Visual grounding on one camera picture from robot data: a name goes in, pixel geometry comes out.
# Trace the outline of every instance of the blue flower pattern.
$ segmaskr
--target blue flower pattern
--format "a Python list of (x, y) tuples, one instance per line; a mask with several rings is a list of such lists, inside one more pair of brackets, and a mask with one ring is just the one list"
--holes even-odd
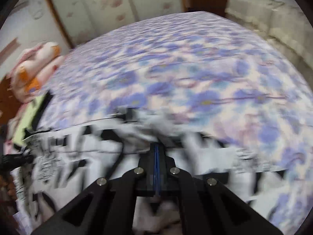
[(166, 105), (178, 123), (257, 148), (287, 170), (301, 195), (281, 195), (270, 219), (285, 234), (313, 206), (312, 92), (279, 52), (234, 22), (193, 12), (121, 27), (73, 50), (47, 89), (54, 98), (41, 127), (107, 118), (118, 106)]

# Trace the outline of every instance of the black metal frame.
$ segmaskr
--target black metal frame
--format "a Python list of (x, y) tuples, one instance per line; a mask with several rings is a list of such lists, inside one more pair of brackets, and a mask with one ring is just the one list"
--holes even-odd
[(221, 182), (209, 185), (209, 177), (170, 172), (175, 161), (163, 144), (151, 144), (138, 167), (144, 172), (132, 169), (102, 185), (95, 181), (32, 234), (131, 234), (136, 197), (155, 194), (177, 199), (185, 235), (282, 234)]

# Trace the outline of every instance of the metal bolt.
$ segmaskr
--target metal bolt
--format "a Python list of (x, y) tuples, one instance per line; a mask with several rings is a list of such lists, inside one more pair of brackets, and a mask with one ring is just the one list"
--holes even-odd
[(209, 185), (216, 185), (217, 184), (217, 181), (214, 179), (214, 178), (208, 178), (207, 179), (207, 183)]
[(98, 185), (105, 185), (106, 184), (106, 179), (105, 178), (98, 178), (97, 179), (97, 184)]
[(177, 167), (173, 167), (170, 169), (170, 173), (172, 173), (173, 175), (178, 174), (180, 172), (180, 169)]
[(143, 170), (143, 168), (141, 168), (141, 167), (137, 167), (137, 168), (134, 169), (134, 172), (135, 172), (137, 175), (139, 175), (139, 174), (143, 173), (144, 170)]

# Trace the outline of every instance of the purple floral blanket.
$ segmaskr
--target purple floral blanket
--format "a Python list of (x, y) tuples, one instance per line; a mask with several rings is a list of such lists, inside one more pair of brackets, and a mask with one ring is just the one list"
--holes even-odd
[(167, 109), (176, 123), (250, 149), (286, 169), (269, 221), (293, 234), (313, 206), (313, 95), (253, 32), (206, 12), (167, 15), (70, 53), (44, 89), (41, 127), (110, 117), (118, 106)]

